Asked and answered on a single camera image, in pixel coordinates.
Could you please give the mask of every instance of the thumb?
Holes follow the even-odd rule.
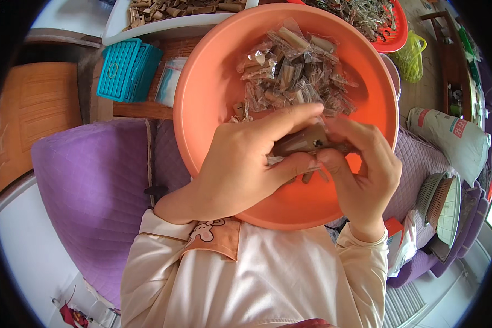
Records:
[[[297,175],[309,172],[317,167],[318,163],[312,155],[308,153],[293,153],[268,169],[269,183],[274,188],[279,188]]]
[[[323,149],[317,152],[317,160],[330,172],[337,188],[349,191],[357,187],[354,174],[341,152],[335,149]]]

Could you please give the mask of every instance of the white tray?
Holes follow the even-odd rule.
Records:
[[[160,22],[148,23],[143,26],[132,28],[122,32],[122,30],[130,24],[127,11],[130,8],[131,0],[117,0],[111,11],[111,15],[107,20],[106,28],[102,35],[102,43],[105,46],[112,45],[129,38],[134,38],[148,33],[170,30],[173,28],[187,26],[210,26],[217,25],[233,14],[201,14],[193,16],[176,17],[161,20]],[[247,0],[246,9],[256,7],[259,0]],[[185,37],[201,35],[196,30],[185,30],[182,34],[177,34],[172,37]]]

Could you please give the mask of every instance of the white plastic bag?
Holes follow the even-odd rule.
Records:
[[[401,267],[410,261],[415,252],[417,252],[417,247],[415,246],[417,232],[413,218],[414,216],[408,213],[403,222],[403,239],[399,250],[395,254],[388,256],[388,277],[397,277]]]
[[[179,81],[180,73],[182,72],[186,60],[188,60],[188,57],[177,57],[166,62],[164,72],[158,82],[155,102],[164,104],[168,107],[173,107],[177,82]]]
[[[490,147],[489,136],[477,125],[435,109],[412,108],[407,129],[439,147],[459,175],[474,184]]]

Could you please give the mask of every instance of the cartoon print on collar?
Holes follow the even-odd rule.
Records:
[[[203,222],[201,224],[198,224],[195,229],[191,232],[191,235],[189,237],[188,243],[186,244],[185,247],[188,247],[191,245],[192,242],[195,241],[195,238],[197,235],[200,236],[200,239],[202,241],[210,242],[213,240],[213,233],[210,231],[212,227],[214,226],[222,226],[226,223],[224,219],[218,219],[215,221],[207,221]]]

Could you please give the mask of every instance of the teal silicone tray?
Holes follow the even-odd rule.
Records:
[[[140,39],[128,39],[105,48],[104,66],[96,94],[123,102],[146,101],[163,52]]]

